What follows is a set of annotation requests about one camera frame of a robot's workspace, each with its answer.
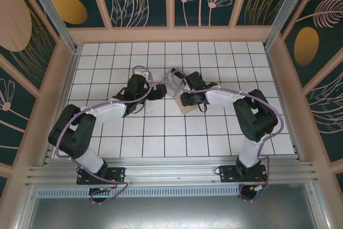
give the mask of metal plate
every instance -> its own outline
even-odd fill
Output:
[[[106,179],[108,180],[114,180],[117,182],[123,182],[125,179],[125,168],[124,167],[109,167],[107,169],[107,176]],[[92,177],[90,174],[88,174],[83,169],[78,170],[77,185],[95,185],[95,184],[110,184],[103,181],[100,181],[94,177]]]
[[[267,180],[266,168],[264,165],[258,165],[255,167],[254,172],[251,173],[251,176],[246,176],[242,180],[241,176],[236,171],[236,166],[220,166],[220,181],[221,182],[258,182],[258,176],[256,173],[264,180]]]

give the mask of floor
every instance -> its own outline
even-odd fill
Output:
[[[186,74],[199,71],[206,82],[233,90],[258,88],[282,113],[261,42],[84,44],[68,104],[85,107],[105,102],[126,86],[135,65],[148,67],[154,82],[177,67]],[[183,115],[175,100],[166,96],[147,101],[138,114],[95,128],[91,148],[103,158],[236,156],[243,137],[231,110],[209,105],[205,114],[195,110]],[[294,154],[286,127],[265,144],[262,154]]]

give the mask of purple cable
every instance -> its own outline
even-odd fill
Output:
[[[94,177],[94,178],[96,178],[96,179],[98,179],[98,180],[100,180],[100,181],[108,182],[108,183],[111,183],[111,184],[124,184],[124,185],[125,185],[123,189],[121,189],[119,192],[117,192],[113,197],[104,200],[104,201],[102,202],[102,204],[105,204],[105,203],[110,202],[111,200],[113,200],[113,199],[114,199],[115,197],[117,197],[120,193],[122,193],[122,191],[125,190],[125,189],[128,187],[129,184],[128,184],[127,182],[118,182],[118,181],[106,180],[106,179],[104,179],[104,178],[101,178],[101,177],[99,177],[99,176],[93,174],[91,171],[89,171],[87,168],[83,167],[83,165],[81,165],[79,162],[77,162],[75,159],[71,158],[70,156],[62,156],[62,155],[60,155],[59,152],[58,152],[58,151],[59,151],[59,145],[61,144],[61,140],[62,140],[62,138],[63,138],[65,132],[68,130],[69,126],[71,125],[71,123],[72,123],[76,118],[78,118],[80,115],[84,114],[85,112],[90,111],[90,110],[93,110],[93,109],[97,109],[97,108],[99,108],[99,107],[109,106],[109,105],[112,105],[112,104],[130,104],[130,103],[139,102],[139,101],[145,99],[145,98],[149,95],[149,93],[151,92],[151,90],[152,90],[152,88],[153,88],[153,78],[152,78],[152,74],[151,74],[151,72],[150,72],[146,67],[143,67],[143,66],[141,66],[141,65],[136,65],[136,66],[132,69],[132,72],[135,73],[135,70],[136,70],[136,69],[144,69],[145,71],[148,72],[149,78],[151,78],[150,88],[148,89],[147,93],[144,94],[144,96],[142,96],[142,97],[139,98],[139,99],[128,100],[128,101],[119,101],[119,100],[111,101],[111,100],[109,100],[109,101],[106,101],[106,102],[104,102],[104,103],[95,105],[95,106],[93,106],[93,107],[88,107],[88,108],[86,108],[86,109],[80,111],[79,113],[77,113],[76,115],[74,115],[74,116],[72,117],[72,119],[70,119],[69,122],[65,125],[65,127],[63,128],[63,130],[62,130],[62,132],[61,132],[61,134],[60,134],[60,136],[59,136],[59,138],[58,138],[58,140],[57,140],[57,143],[56,143],[56,150],[55,150],[55,153],[56,153],[56,155],[57,155],[59,158],[70,158],[70,160],[72,160],[76,165],[78,165],[78,166],[81,167],[83,170],[85,170],[89,175],[91,175],[92,177]],[[101,190],[101,191],[96,191],[96,192],[94,192],[94,193],[92,194],[91,200],[92,200],[93,203],[94,203],[94,201],[93,201],[93,196],[94,196],[94,194],[96,194],[96,193],[98,193],[98,192],[103,192],[103,190]]]

